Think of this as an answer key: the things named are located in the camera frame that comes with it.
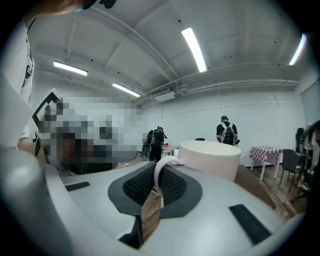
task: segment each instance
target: white mug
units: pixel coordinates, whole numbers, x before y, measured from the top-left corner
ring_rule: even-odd
[[[240,148],[228,144],[201,140],[182,141],[178,157],[166,156],[156,164],[153,175],[155,188],[162,196],[159,175],[162,168],[168,163],[185,165],[234,182],[240,155]]]

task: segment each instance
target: white ceiling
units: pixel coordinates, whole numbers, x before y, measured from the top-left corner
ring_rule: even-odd
[[[36,79],[87,85],[129,100],[114,82],[144,95],[169,85],[182,95],[224,86],[296,86],[306,50],[288,66],[301,33],[272,1],[117,0],[112,9],[39,17],[29,31]],[[199,73],[181,34],[191,27],[208,71]],[[53,67],[53,61],[88,76]]]

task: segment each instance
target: pixelated blurred area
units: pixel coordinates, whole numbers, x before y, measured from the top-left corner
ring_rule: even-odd
[[[62,97],[53,89],[40,102],[33,120],[50,155],[76,172],[110,170],[137,156],[141,136],[129,104],[103,97]]]

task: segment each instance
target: mug handle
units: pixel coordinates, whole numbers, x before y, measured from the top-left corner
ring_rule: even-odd
[[[160,175],[160,172],[162,171],[162,168],[165,167],[165,165],[168,163],[176,163],[178,165],[184,165],[185,161],[176,156],[168,155],[160,159],[160,161],[156,163],[156,166],[154,168],[154,173],[153,173],[153,179],[154,179],[155,189],[161,197],[163,197],[163,195],[160,189],[159,175]]]

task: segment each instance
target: checkered tablecloth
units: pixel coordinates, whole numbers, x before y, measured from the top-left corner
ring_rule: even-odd
[[[253,146],[250,150],[250,158],[254,158],[265,164],[266,162],[277,165],[278,157],[284,149],[272,146]]]

